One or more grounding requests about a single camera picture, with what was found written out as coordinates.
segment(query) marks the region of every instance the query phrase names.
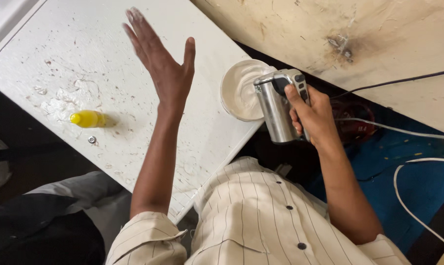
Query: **shirt sleeve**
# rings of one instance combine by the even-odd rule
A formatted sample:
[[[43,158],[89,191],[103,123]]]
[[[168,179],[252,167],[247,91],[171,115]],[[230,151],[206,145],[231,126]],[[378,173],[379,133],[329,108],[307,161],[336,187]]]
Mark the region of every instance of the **shirt sleeve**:
[[[179,231],[166,214],[137,214],[115,238],[106,264],[183,264],[187,257],[180,237],[186,232]]]
[[[358,248],[378,265],[411,265],[399,248],[382,234],[378,234],[376,240],[359,245]]]

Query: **yellow bottle cap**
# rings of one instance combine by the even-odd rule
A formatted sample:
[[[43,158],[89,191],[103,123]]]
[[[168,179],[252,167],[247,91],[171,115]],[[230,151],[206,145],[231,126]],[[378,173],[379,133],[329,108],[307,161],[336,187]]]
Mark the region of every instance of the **yellow bottle cap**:
[[[72,123],[78,124],[81,121],[81,115],[79,115],[78,113],[72,114],[70,116],[70,121]]]

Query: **white bowl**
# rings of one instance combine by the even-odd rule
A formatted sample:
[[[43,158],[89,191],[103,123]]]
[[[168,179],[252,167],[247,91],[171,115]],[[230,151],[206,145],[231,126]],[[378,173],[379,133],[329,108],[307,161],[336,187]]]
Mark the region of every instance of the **white bowl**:
[[[225,111],[242,121],[262,119],[264,115],[254,91],[253,81],[274,71],[276,68],[255,59],[234,64],[220,83],[220,100]]]

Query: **hand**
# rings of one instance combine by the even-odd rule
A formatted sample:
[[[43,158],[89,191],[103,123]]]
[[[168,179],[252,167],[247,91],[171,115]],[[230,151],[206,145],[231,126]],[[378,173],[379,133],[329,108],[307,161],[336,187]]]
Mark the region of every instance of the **hand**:
[[[339,145],[341,147],[340,137],[333,120],[330,98],[310,85],[307,85],[307,89],[309,91],[310,106],[302,100],[294,86],[287,85],[284,88],[287,99],[289,99],[293,106],[289,112],[292,118],[292,125],[296,128],[299,135],[301,135],[302,126],[304,126],[310,134],[312,144],[319,151],[325,147],[331,147],[331,145],[336,147]]]
[[[186,40],[184,63],[179,65],[165,49],[153,28],[135,7],[125,11],[133,30],[123,24],[137,56],[150,72],[160,99],[158,112],[181,115],[194,76],[195,40]]]

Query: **blue floor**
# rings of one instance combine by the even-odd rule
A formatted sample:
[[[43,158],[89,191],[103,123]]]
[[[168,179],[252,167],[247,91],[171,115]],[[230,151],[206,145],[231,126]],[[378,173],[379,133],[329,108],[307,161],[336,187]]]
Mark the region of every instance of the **blue floor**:
[[[421,133],[443,134],[390,110],[381,110],[376,122]],[[346,151],[358,179],[368,179],[384,171],[370,181],[360,182],[360,186],[378,214],[386,236],[407,253],[424,228],[400,205],[395,195],[393,174],[398,165],[408,160],[444,158],[444,140],[381,129],[367,142],[348,146]],[[409,210],[424,223],[429,223],[444,202],[444,162],[404,166],[397,177],[397,186]],[[325,200],[321,175],[305,188]]]

